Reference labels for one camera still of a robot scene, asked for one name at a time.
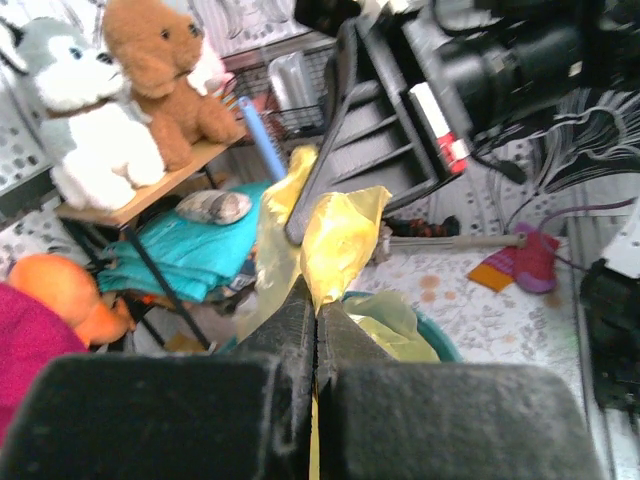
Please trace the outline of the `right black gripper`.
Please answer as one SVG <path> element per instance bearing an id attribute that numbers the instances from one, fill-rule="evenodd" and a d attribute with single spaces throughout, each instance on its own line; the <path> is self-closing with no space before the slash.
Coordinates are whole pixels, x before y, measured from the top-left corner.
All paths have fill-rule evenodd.
<path id="1" fill-rule="evenodd" d="M 579 83 L 577 1 L 476 1 L 486 24 L 460 27 L 436 2 L 399 14 L 399 60 L 349 20 L 329 58 L 329 171 L 345 192 L 382 185 L 390 209 L 459 177 L 476 135 L 543 110 Z"/>

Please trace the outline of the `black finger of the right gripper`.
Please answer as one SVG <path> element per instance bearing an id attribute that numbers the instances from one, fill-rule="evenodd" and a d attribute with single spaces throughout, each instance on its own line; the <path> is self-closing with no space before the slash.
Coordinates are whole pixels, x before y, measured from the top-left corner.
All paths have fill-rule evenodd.
<path id="1" fill-rule="evenodd" d="M 351 103 L 351 91 L 355 87 L 357 72 L 358 36 L 357 23 L 345 22 L 339 30 L 335 54 L 331 58 L 334 64 L 334 88 L 331 122 L 324 135 L 321 148 L 309 176 L 302 188 L 298 200 L 287 220 L 285 233 L 295 246 L 302 243 L 310 218 L 310 209 L 316 198 L 325 192 L 332 174 L 331 168 L 323 172 L 324 165 L 337 145 L 337 137 L 342 128 L 348 107 Z"/>

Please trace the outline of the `blue plastic trash bin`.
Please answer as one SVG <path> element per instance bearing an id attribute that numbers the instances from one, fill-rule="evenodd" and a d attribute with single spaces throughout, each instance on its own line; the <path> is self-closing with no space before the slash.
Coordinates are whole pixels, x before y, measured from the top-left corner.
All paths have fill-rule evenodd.
<path id="1" fill-rule="evenodd" d="M 396 291 L 350 291 L 345 313 L 386 353 L 404 362 L 462 362 L 453 341 Z"/>

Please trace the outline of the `orange plush toy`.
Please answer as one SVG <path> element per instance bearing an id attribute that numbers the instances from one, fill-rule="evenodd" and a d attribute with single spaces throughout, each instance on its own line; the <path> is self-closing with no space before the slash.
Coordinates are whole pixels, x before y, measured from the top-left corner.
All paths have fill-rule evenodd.
<path id="1" fill-rule="evenodd" d="M 113 343 L 136 329 L 126 302 L 117 297 L 106 301 L 93 276 L 66 257 L 23 257 L 7 282 L 61 317 L 86 346 Z"/>

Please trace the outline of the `yellow plastic trash bag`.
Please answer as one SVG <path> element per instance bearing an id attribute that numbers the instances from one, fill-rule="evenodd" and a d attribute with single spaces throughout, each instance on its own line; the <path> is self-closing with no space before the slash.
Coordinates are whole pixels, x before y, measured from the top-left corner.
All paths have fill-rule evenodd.
<path id="1" fill-rule="evenodd" d="M 354 193 L 323 194 L 313 202 L 300 246 L 286 238 L 284 226 L 316 162 L 318 150 L 299 146 L 287 176 L 261 197 L 256 237 L 255 310 L 236 323 L 243 340 L 284 302 L 297 278 L 310 289 L 315 309 L 330 303 L 343 308 L 346 324 L 366 334 L 391 357 L 408 362 L 437 362 L 435 343 L 418 331 L 418 316 L 394 292 L 344 296 L 371 259 L 378 242 L 382 209 L 390 194 L 381 186 Z"/>

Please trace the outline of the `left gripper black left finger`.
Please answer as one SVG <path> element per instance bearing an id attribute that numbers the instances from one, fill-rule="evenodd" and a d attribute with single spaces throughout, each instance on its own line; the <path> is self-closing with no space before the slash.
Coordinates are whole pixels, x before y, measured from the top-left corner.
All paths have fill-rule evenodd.
<path id="1" fill-rule="evenodd" d="M 315 314 L 303 279 L 234 350 L 67 355 L 1 451 L 5 479 L 305 479 Z"/>

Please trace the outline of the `silver pouch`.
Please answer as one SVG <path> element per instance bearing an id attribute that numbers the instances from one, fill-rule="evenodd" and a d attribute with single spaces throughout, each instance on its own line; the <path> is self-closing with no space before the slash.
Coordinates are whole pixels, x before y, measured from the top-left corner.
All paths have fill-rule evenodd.
<path id="1" fill-rule="evenodd" d="M 281 110 L 309 104 L 304 69 L 304 55 L 300 51 L 280 56 L 269 64 L 268 78 Z"/>

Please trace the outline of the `teal folded cloth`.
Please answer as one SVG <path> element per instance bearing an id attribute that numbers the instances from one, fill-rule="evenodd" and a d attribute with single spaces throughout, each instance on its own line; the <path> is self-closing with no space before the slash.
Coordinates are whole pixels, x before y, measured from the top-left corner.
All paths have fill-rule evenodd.
<path id="1" fill-rule="evenodd" d="M 235 279 L 254 246 L 260 200 L 268 187 L 267 182 L 261 182 L 233 189 L 247 195 L 252 202 L 249 213 L 234 224 L 191 222 L 170 210 L 138 234 L 140 243 L 179 299 L 201 302 L 214 288 L 227 286 Z M 98 274 L 103 291 L 163 292 L 131 243 L 112 243 L 104 254 L 115 266 Z"/>

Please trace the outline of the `black butterfly toy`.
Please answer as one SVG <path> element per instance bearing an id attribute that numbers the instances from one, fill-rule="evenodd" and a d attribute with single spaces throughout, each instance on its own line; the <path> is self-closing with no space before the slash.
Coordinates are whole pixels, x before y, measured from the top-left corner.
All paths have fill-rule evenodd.
<path id="1" fill-rule="evenodd" d="M 422 218 L 397 219 L 388 217 L 384 220 L 397 237 L 443 238 L 460 234 L 461 225 L 455 216 L 447 217 L 441 224 L 429 223 Z"/>

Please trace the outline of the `brown plush dog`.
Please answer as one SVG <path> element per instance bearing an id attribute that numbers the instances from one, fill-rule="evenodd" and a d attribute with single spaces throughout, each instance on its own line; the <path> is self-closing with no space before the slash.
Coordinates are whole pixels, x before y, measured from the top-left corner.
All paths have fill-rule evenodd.
<path id="1" fill-rule="evenodd" d="M 199 94 L 188 82 L 204 42 L 191 16 L 161 1 L 112 0 L 102 25 L 110 53 L 130 80 L 133 100 L 151 117 L 148 127 L 167 170 L 185 167 L 201 139 L 231 145 L 245 133 L 219 98 Z"/>

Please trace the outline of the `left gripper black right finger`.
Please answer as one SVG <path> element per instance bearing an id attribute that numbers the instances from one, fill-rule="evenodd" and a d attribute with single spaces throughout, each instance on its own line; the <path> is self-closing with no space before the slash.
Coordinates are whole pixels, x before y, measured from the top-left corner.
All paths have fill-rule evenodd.
<path id="1" fill-rule="evenodd" d="M 324 479 L 599 479 L 565 382 L 531 365 L 404 363 L 333 303 L 318 315 Z"/>

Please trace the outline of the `white plush dog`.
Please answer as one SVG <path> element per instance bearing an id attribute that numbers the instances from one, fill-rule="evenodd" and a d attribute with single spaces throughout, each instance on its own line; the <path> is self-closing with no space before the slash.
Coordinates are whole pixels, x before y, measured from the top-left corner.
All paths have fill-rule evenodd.
<path id="1" fill-rule="evenodd" d="M 105 51 L 55 18 L 1 21 L 1 57 L 35 94 L 50 176 L 73 208 L 116 211 L 165 165 L 146 124 L 123 102 L 125 77 Z"/>

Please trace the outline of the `grey striped plush fish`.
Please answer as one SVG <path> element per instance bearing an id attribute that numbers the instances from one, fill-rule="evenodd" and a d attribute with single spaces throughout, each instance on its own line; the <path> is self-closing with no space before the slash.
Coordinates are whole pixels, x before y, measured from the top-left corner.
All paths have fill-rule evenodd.
<path id="1" fill-rule="evenodd" d="M 175 211 L 192 222 L 231 225 L 243 219 L 252 206 L 252 201 L 246 194 L 209 189 L 189 194 L 178 203 Z"/>

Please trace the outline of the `purple orange sock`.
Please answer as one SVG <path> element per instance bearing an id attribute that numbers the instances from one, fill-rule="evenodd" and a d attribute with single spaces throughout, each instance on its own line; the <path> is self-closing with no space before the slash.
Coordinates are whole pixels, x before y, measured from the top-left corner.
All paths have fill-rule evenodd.
<path id="1" fill-rule="evenodd" d="M 526 236 L 524 247 L 505 247 L 490 255 L 469 272 L 467 278 L 494 292 L 512 283 L 534 294 L 552 291 L 557 284 L 555 253 L 560 241 L 525 222 L 514 232 Z"/>

